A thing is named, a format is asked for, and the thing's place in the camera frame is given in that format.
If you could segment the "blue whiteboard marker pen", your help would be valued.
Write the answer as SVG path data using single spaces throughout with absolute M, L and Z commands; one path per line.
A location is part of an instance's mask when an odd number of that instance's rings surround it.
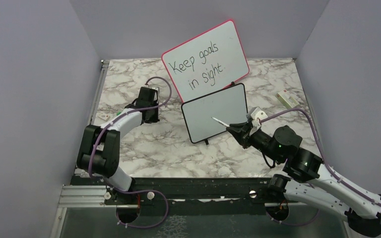
M 225 122 L 223 122 L 223 121 L 221 121 L 221 120 L 219 120 L 219 119 L 217 119 L 215 117 L 212 117 L 212 119 L 214 121 L 216 121 L 217 123 L 219 123 L 220 125 L 224 126 L 224 127 L 229 127 L 230 126 L 229 124 L 227 124 L 227 123 L 225 123 Z

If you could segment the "black framed whiteboard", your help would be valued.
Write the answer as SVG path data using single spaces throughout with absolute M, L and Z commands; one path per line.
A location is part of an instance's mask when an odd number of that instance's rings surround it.
M 226 131 L 226 126 L 245 122 L 248 113 L 245 85 L 234 84 L 225 89 L 195 98 L 181 105 L 191 143 L 208 140 Z

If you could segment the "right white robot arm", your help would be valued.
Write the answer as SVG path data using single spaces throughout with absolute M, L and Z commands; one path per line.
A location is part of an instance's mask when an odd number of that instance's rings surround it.
M 289 126 L 277 128 L 272 136 L 253 128 L 251 122 L 244 122 L 230 124 L 226 130 L 243 148 L 253 147 L 284 165 L 286 175 L 274 175 L 266 189 L 271 201 L 302 202 L 339 216 L 364 236 L 381 235 L 381 194 L 366 192 L 364 198 L 350 190 L 322 158 L 300 147 L 302 138 Z

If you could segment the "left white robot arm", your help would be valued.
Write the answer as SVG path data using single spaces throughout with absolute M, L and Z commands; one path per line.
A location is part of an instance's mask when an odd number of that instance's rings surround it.
M 117 197 L 123 203 L 133 202 L 136 190 L 133 178 L 119 167 L 121 139 L 144 123 L 157 123 L 158 105 L 158 90 L 141 87 L 138 97 L 117 117 L 84 129 L 76 166 L 90 175 L 101 175 L 118 190 Z

